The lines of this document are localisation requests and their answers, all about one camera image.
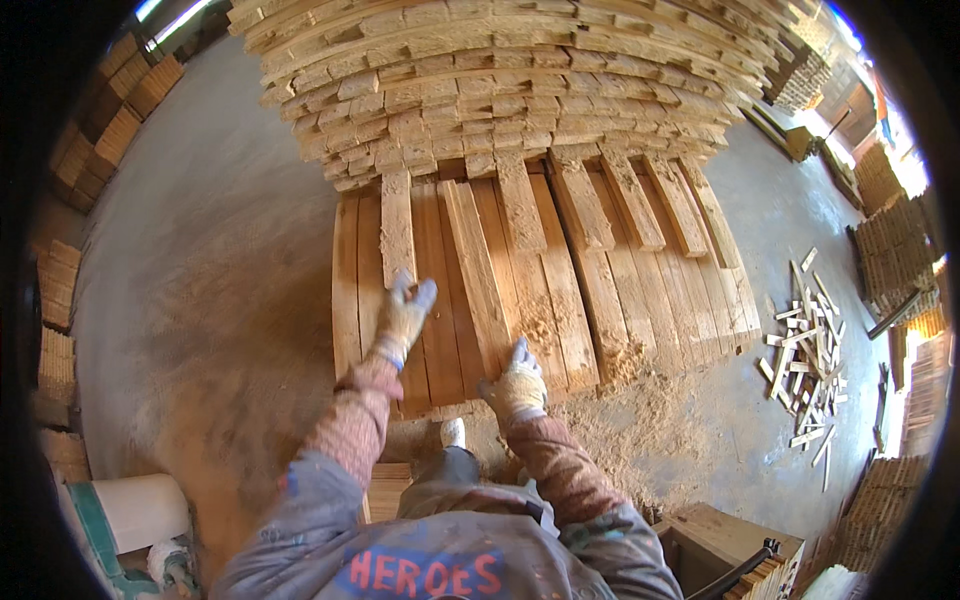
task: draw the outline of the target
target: pant leg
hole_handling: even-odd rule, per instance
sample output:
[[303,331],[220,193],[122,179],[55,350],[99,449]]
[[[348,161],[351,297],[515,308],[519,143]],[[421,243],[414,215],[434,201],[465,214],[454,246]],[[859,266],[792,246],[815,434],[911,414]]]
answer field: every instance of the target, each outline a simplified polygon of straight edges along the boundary
[[469,450],[449,445],[427,459],[414,485],[428,481],[452,484],[480,483],[480,463]]

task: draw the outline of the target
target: hand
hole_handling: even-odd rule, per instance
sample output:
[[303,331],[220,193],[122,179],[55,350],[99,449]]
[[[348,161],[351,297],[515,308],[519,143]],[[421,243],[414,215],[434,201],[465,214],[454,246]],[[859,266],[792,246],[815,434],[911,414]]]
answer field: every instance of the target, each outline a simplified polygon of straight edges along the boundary
[[377,317],[376,341],[370,349],[392,363],[398,371],[407,361],[407,352],[420,336],[423,321],[437,299],[437,283],[427,278],[416,285],[406,269],[396,274],[387,290]]
[[527,349],[525,337],[516,340],[514,355],[500,379],[495,384],[482,379],[477,392],[496,413],[501,433],[517,422],[544,414],[546,384],[543,383],[543,369],[537,364],[537,357]]

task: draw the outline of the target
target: white shoe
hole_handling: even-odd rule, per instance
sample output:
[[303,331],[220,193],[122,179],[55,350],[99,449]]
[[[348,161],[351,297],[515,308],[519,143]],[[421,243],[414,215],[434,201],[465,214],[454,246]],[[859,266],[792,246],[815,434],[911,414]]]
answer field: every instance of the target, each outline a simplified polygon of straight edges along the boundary
[[445,420],[440,426],[440,443],[444,448],[455,445],[467,449],[467,428],[464,427],[464,420],[457,418],[454,420]]

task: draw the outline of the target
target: person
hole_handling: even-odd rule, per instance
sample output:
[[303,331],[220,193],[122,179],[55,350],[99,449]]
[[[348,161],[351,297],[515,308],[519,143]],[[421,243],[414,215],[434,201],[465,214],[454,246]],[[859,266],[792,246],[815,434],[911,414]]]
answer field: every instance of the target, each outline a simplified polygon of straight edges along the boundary
[[445,447],[401,497],[399,519],[358,524],[390,402],[403,398],[397,376],[436,296],[433,280],[397,276],[371,350],[337,383],[277,504],[210,597],[681,598],[656,534],[544,412],[546,386],[523,338],[480,391],[536,483],[480,483],[463,421],[448,421]]

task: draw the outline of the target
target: white work glove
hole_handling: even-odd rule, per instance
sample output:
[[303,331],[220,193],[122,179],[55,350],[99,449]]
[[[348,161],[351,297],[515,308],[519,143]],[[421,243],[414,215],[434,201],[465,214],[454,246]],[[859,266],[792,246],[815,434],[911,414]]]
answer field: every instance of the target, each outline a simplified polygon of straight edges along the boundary
[[407,352],[417,341],[427,313],[437,299],[437,283],[428,277],[419,284],[406,269],[396,274],[377,316],[375,354],[403,370]]
[[527,349],[525,337],[516,340],[510,364],[500,379],[495,384],[481,379],[477,392],[496,413],[501,434],[506,434],[516,423],[546,414],[543,411],[546,405],[543,369],[537,364],[537,357]]

